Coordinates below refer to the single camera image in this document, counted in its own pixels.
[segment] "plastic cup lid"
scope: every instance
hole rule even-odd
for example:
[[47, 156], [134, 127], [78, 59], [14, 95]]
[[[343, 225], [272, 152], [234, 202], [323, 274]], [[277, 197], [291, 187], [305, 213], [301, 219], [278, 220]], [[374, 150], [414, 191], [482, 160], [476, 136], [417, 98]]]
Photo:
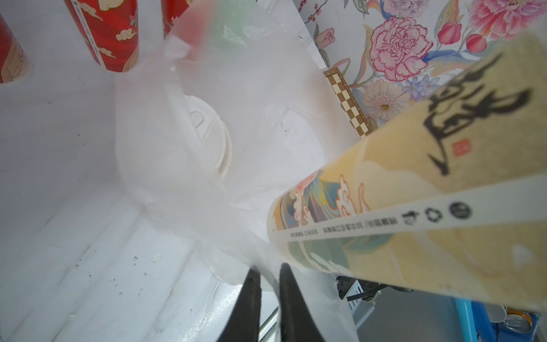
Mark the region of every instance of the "plastic cup lid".
[[222, 177], [230, 168], [232, 159], [232, 141], [228, 128], [217, 112], [204, 100], [186, 95], [190, 109], [190, 120], [194, 124], [197, 136], [203, 143], [213, 161], [214, 167]]

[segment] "recycling symbol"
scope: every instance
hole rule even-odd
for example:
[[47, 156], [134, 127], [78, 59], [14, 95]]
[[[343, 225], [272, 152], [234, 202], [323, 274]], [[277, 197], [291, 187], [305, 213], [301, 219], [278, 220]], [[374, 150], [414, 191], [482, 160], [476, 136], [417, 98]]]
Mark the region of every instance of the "recycling symbol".
[[443, 214], [439, 210], [433, 208], [426, 209], [426, 216], [428, 220], [434, 223], [439, 222], [443, 218]]

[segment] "can lid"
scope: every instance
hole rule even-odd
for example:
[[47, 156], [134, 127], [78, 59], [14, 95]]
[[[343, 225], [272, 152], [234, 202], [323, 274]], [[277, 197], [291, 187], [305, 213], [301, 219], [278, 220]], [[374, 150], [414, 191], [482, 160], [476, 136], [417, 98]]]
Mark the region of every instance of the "can lid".
[[516, 333], [525, 334], [532, 330], [532, 324], [525, 317], [516, 314], [508, 314], [503, 325]]
[[232, 159], [232, 141], [228, 128], [207, 102], [196, 96], [186, 95], [190, 109], [190, 120], [215, 162], [214, 167], [222, 177], [226, 176]]

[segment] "green leaf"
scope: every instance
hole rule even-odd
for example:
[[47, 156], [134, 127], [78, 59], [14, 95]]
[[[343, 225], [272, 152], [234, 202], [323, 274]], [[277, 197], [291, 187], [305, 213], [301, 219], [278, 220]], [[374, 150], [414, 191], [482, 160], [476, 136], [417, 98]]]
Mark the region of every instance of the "green leaf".
[[449, 21], [457, 21], [459, 14], [458, 1], [449, 0], [448, 3], [444, 6], [443, 11], [439, 14], [437, 23], [435, 24], [435, 36], [437, 36]]
[[316, 40], [317, 36], [319, 36], [319, 24], [315, 23], [315, 32], [313, 33], [313, 40]]
[[377, 130], [378, 129], [378, 124], [376, 123], [376, 121], [374, 121], [371, 117], [368, 117], [367, 119], [369, 119], [370, 131], [374, 132], [375, 130]]
[[346, 65], [346, 67], [344, 68], [344, 71], [342, 71], [342, 76], [344, 77], [346, 75], [346, 71], [349, 69], [350, 67], [350, 62], [348, 62], [348, 64]]
[[370, 62], [370, 49], [372, 47], [372, 43], [370, 42], [370, 37], [373, 35], [373, 28], [369, 25], [363, 25], [366, 30], [366, 48], [363, 52], [363, 56], [361, 57], [361, 67], [359, 68], [359, 72], [357, 73], [357, 77], [355, 78], [355, 81], [353, 83], [359, 82], [363, 76], [365, 76], [366, 72], [366, 63], [368, 61], [369, 65], [372, 65], [372, 62]]
[[366, 8], [366, 1], [365, 0], [353, 0], [353, 3], [355, 4], [355, 7], [357, 10], [364, 14], [369, 14], [368, 8]]
[[321, 54], [321, 57], [323, 58], [323, 61], [327, 65], [327, 68], [330, 69], [330, 61], [329, 61], [329, 56], [327, 56], [327, 52], [323, 49], [319, 49], [319, 53]]

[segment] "paper cup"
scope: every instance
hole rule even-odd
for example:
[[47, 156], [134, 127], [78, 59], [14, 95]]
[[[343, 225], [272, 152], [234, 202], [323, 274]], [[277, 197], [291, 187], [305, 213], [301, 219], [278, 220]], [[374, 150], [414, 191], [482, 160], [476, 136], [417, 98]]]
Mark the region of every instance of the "paper cup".
[[161, 19], [164, 27], [164, 38], [171, 31], [178, 17], [194, 2], [195, 0], [161, 0]]
[[65, 0], [91, 56], [106, 72], [138, 60], [137, 0]]
[[27, 56], [0, 15], [0, 86], [21, 84], [31, 73]]
[[297, 266], [547, 310], [546, 63], [537, 37], [507, 42], [276, 199], [270, 242]]

